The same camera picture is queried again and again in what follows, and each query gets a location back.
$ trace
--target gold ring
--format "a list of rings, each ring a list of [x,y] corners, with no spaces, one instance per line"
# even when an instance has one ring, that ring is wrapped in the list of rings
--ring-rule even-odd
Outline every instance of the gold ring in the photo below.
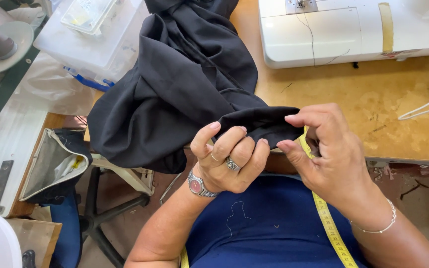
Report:
[[[218,160],[218,159],[216,159],[216,158],[213,156],[213,153],[211,153],[211,157],[212,157],[214,160],[218,161],[218,162],[223,162],[223,161],[224,161],[224,160]]]

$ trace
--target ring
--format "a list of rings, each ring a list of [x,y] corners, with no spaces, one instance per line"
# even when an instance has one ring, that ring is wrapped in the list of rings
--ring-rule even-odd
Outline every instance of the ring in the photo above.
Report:
[[[213,153],[211,153],[211,157],[212,157],[214,160],[218,161],[218,162],[222,162],[222,160],[218,160],[218,159],[216,159],[216,158],[213,156]]]
[[[228,168],[233,171],[238,171],[241,169],[229,156],[226,158],[226,166],[228,166]]]

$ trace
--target white bag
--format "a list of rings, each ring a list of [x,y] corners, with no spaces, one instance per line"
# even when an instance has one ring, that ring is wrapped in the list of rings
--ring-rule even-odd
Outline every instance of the white bag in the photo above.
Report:
[[[65,115],[88,115],[95,89],[82,85],[63,70],[63,65],[44,52],[33,64],[14,91],[16,101],[39,110]]]

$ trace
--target sewing machine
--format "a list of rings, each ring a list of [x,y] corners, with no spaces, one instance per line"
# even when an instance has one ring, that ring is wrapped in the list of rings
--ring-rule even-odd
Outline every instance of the sewing machine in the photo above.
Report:
[[[275,69],[429,56],[429,0],[259,0]]]

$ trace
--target floor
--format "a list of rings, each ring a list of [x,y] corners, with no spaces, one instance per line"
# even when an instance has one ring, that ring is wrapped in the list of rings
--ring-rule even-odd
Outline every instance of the floor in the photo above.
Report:
[[[184,182],[189,170],[195,164],[194,155],[190,151],[185,153],[188,158],[187,168],[164,200],[169,198]],[[429,167],[390,164],[387,167],[372,167],[369,170],[372,179],[379,185],[387,198],[392,200],[429,239]],[[89,174],[89,171],[86,172],[76,186],[77,192],[82,195],[80,209],[83,209]],[[145,208],[137,207],[133,211],[127,211],[111,222],[102,225],[104,233],[124,258],[130,252],[144,223],[160,207],[160,196],[174,178],[175,175],[155,173],[153,179],[155,194],[151,197],[148,206]],[[413,188],[415,188],[413,191],[404,194]],[[98,194],[98,209],[100,212],[138,196],[138,193],[129,187],[125,181],[110,172],[101,176]],[[90,237],[87,238],[79,268],[110,267],[113,267],[113,265],[105,258]]]

